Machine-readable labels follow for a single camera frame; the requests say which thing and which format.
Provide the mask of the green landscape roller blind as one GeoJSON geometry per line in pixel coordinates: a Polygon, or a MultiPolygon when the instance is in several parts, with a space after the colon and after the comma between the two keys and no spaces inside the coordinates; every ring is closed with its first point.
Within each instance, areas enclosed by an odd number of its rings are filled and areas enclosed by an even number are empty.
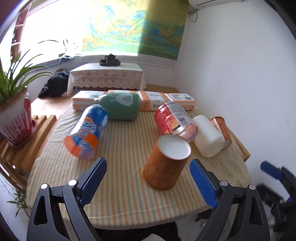
{"type": "Polygon", "coordinates": [[[82,57],[175,68],[188,1],[83,1],[82,57]]]}

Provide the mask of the orange tissue pack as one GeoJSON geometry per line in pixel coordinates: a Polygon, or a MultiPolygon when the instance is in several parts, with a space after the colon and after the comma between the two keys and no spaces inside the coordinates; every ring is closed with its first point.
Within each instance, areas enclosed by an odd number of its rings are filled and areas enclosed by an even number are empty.
{"type": "Polygon", "coordinates": [[[81,90],[71,98],[72,107],[74,110],[83,111],[91,105],[99,104],[99,98],[104,94],[106,91],[81,90]]]}
{"type": "Polygon", "coordinates": [[[153,91],[135,91],[135,90],[109,90],[108,93],[134,93],[139,96],[140,111],[156,111],[169,98],[162,92],[153,91]]]}
{"type": "Polygon", "coordinates": [[[172,102],[180,104],[184,110],[193,110],[196,106],[196,100],[185,93],[165,93],[165,96],[172,102]]]}

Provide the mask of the white air conditioner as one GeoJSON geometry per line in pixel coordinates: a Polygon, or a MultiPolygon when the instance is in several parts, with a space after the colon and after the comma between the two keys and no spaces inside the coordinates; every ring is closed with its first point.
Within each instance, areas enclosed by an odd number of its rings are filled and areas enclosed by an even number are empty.
{"type": "Polygon", "coordinates": [[[208,8],[220,4],[237,3],[242,0],[189,0],[189,4],[196,9],[208,8]]]}

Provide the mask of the black teapot on tray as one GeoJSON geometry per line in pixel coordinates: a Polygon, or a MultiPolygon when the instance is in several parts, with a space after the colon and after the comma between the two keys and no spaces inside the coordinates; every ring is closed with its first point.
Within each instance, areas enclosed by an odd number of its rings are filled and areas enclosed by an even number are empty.
{"type": "Polygon", "coordinates": [[[121,64],[121,61],[119,61],[116,58],[116,55],[109,54],[105,55],[103,59],[99,61],[100,66],[107,66],[107,67],[113,67],[113,66],[119,66],[121,64]]]}

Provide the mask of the small orange paper cup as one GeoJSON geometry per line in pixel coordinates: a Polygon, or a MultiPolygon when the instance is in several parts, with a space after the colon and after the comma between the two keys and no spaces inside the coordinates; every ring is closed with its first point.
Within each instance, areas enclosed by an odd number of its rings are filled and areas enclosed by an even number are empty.
{"type": "Polygon", "coordinates": [[[216,116],[210,118],[209,121],[215,128],[217,128],[218,132],[224,137],[224,147],[222,149],[227,149],[232,144],[232,140],[224,118],[221,116],[216,116]]]}

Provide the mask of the left orange tissue pack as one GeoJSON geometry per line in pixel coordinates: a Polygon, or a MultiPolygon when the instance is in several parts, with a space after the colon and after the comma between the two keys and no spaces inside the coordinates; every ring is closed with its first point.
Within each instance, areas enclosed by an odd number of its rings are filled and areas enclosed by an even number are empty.
{"type": "Polygon", "coordinates": [[[74,110],[83,111],[91,105],[99,104],[99,98],[104,94],[106,91],[81,90],[71,98],[72,107],[74,110]]]}

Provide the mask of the red white flower pot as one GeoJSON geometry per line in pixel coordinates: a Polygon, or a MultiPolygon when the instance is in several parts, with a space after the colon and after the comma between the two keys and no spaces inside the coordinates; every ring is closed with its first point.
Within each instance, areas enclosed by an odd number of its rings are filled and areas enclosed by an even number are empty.
{"type": "Polygon", "coordinates": [[[32,118],[31,100],[26,87],[1,105],[1,135],[10,147],[25,145],[37,127],[37,121],[32,118]]]}

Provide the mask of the green spider plant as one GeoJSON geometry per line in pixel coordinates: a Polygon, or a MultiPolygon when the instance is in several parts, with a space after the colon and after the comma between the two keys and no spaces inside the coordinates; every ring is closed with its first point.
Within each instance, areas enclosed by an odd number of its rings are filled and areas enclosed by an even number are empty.
{"type": "Polygon", "coordinates": [[[42,54],[38,54],[24,63],[23,60],[29,52],[30,50],[14,57],[7,71],[4,71],[1,63],[1,106],[18,95],[34,80],[43,76],[52,77],[54,75],[49,70],[42,71],[42,69],[48,69],[45,65],[33,65],[32,61],[42,54]]]}

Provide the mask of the right orange tissue pack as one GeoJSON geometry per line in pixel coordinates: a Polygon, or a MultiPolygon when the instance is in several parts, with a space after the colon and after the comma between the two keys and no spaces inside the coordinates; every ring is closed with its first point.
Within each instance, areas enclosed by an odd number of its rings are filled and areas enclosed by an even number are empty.
{"type": "Polygon", "coordinates": [[[172,102],[180,104],[184,110],[193,110],[196,106],[196,100],[185,93],[165,93],[165,96],[172,102]]]}

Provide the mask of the middle orange tissue pack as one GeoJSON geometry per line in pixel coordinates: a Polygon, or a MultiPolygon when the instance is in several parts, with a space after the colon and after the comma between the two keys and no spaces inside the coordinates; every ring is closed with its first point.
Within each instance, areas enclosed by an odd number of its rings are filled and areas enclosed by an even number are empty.
{"type": "Polygon", "coordinates": [[[153,91],[135,91],[135,90],[109,90],[108,93],[134,93],[139,96],[140,111],[156,111],[169,98],[162,92],[153,91]]]}

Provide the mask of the black bag on floor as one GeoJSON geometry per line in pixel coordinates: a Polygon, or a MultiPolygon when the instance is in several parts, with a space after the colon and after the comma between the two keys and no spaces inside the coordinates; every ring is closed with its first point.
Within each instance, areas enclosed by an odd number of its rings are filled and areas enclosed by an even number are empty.
{"type": "Polygon", "coordinates": [[[61,97],[65,92],[67,92],[68,80],[69,80],[69,73],[68,72],[65,72],[65,71],[57,72],[43,86],[38,97],[39,98],[61,97]]]}

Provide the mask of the green bottle with rabbit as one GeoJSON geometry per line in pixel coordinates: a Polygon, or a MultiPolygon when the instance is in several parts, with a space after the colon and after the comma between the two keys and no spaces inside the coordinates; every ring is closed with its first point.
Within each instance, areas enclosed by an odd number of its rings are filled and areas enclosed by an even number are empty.
{"type": "Polygon", "coordinates": [[[96,99],[95,103],[106,110],[109,120],[134,121],[138,117],[140,99],[136,93],[107,93],[96,99]]]}

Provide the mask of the red labelled plastic jar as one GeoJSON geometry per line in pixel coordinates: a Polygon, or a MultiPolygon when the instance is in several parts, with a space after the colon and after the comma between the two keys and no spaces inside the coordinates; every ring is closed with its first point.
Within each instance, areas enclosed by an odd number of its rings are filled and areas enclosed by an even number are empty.
{"type": "Polygon", "coordinates": [[[161,135],[176,135],[188,143],[197,135],[197,126],[183,107],[175,102],[166,102],[161,105],[154,113],[154,121],[161,135]]]}

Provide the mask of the wooden slatted plant stand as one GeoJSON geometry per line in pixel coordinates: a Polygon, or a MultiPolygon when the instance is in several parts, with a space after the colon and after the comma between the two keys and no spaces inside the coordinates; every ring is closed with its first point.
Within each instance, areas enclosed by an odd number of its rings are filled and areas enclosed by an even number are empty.
{"type": "Polygon", "coordinates": [[[12,148],[7,140],[1,140],[1,174],[17,190],[27,188],[25,176],[30,173],[37,154],[57,118],[55,115],[41,117],[35,115],[33,120],[37,122],[38,126],[25,145],[12,148]]]}

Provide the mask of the white plastic cup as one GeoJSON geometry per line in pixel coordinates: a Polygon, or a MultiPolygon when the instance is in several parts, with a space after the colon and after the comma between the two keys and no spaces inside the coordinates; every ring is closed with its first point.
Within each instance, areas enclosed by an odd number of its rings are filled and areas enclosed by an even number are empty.
{"type": "Polygon", "coordinates": [[[194,144],[199,152],[205,158],[217,155],[224,147],[224,137],[210,123],[204,115],[198,115],[192,119],[197,127],[197,135],[194,138],[194,144]]]}

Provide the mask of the striped yellow tablecloth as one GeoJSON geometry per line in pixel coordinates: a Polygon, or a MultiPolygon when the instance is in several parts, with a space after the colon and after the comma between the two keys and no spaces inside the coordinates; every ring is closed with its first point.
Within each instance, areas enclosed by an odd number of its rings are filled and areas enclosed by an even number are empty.
{"type": "MultiPolygon", "coordinates": [[[[93,160],[81,160],[64,146],[64,138],[81,112],[67,108],[30,172],[26,203],[34,204],[43,183],[66,184],[89,169],[93,160]]],[[[107,160],[107,172],[90,204],[85,206],[93,226],[106,229],[148,227],[184,218],[207,209],[185,166],[168,191],[152,189],[143,180],[142,167],[159,138],[154,113],[143,111],[134,121],[110,120],[100,137],[96,157],[107,160]]]]}

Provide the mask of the lace covered low table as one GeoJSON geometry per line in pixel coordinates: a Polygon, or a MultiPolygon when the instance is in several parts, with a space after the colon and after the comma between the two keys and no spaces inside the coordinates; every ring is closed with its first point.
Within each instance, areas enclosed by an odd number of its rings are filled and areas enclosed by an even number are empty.
{"type": "Polygon", "coordinates": [[[74,87],[136,89],[146,88],[144,71],[138,64],[121,63],[119,66],[101,66],[98,62],[90,62],[70,71],[67,94],[74,87]]]}

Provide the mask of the white wall shelf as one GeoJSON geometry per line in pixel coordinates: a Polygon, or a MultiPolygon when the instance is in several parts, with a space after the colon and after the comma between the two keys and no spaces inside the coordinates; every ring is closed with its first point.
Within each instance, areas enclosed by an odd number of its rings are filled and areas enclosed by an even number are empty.
{"type": "Polygon", "coordinates": [[[23,33],[23,28],[26,22],[26,18],[28,16],[28,12],[31,8],[32,4],[28,4],[24,10],[21,11],[21,13],[18,15],[16,19],[13,39],[11,42],[11,59],[18,56],[20,53],[20,44],[21,44],[21,38],[23,33]]]}

